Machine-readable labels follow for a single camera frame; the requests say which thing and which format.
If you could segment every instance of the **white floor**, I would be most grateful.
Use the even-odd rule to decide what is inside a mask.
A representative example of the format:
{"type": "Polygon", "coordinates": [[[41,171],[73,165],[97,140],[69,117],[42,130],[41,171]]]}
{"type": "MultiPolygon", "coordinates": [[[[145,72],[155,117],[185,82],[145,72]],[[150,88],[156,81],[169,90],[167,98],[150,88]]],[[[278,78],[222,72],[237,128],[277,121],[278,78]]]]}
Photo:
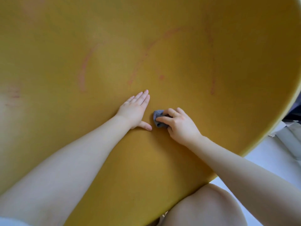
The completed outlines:
{"type": "MultiPolygon", "coordinates": [[[[277,137],[266,137],[245,158],[273,172],[301,190],[301,163],[291,156],[277,137]]],[[[211,183],[231,193],[220,178],[214,179],[211,183]]],[[[248,226],[262,225],[240,202],[239,204],[246,217],[248,226]]]]}

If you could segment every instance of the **leg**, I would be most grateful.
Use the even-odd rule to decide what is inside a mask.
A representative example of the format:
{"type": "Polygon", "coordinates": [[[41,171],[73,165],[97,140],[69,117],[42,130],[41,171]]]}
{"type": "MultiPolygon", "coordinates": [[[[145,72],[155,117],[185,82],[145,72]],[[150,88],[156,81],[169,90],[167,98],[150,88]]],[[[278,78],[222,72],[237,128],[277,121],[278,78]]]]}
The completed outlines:
{"type": "Polygon", "coordinates": [[[226,190],[207,184],[176,204],[162,226],[246,226],[238,203],[226,190]]]}

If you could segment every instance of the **person's left hand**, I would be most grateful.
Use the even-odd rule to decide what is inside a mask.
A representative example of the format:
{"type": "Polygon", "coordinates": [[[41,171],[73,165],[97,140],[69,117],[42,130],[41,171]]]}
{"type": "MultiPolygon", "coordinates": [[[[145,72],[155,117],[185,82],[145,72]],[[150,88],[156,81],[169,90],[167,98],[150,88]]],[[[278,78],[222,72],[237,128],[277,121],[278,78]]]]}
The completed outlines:
{"type": "Polygon", "coordinates": [[[145,90],[144,93],[140,92],[136,96],[130,97],[125,103],[123,103],[123,105],[120,106],[116,116],[126,118],[131,125],[131,129],[141,127],[151,131],[151,125],[141,121],[149,100],[150,95],[148,94],[148,90],[145,90]]]}

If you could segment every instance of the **forearm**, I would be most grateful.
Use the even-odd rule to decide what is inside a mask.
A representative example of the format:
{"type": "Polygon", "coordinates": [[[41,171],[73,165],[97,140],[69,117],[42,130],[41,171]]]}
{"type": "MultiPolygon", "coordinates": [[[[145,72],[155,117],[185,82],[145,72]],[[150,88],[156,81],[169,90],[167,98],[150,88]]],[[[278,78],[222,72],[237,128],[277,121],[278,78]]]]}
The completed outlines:
{"type": "Polygon", "coordinates": [[[129,129],[115,116],[54,153],[0,197],[0,216],[32,225],[63,224],[129,129]]]}
{"type": "Polygon", "coordinates": [[[262,224],[300,224],[301,192],[293,185],[206,137],[189,148],[262,224]]]}

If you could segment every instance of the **yellow table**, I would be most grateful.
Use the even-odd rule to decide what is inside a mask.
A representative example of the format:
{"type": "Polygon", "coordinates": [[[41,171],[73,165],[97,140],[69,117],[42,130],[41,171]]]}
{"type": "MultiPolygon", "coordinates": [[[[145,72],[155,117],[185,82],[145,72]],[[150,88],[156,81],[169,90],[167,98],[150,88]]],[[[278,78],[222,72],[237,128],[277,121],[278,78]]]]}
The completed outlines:
{"type": "MultiPolygon", "coordinates": [[[[300,18],[299,0],[0,0],[0,191],[145,89],[144,121],[180,106],[245,154],[300,90],[300,18]]],[[[144,225],[214,176],[131,130],[66,225],[144,225]]]]}

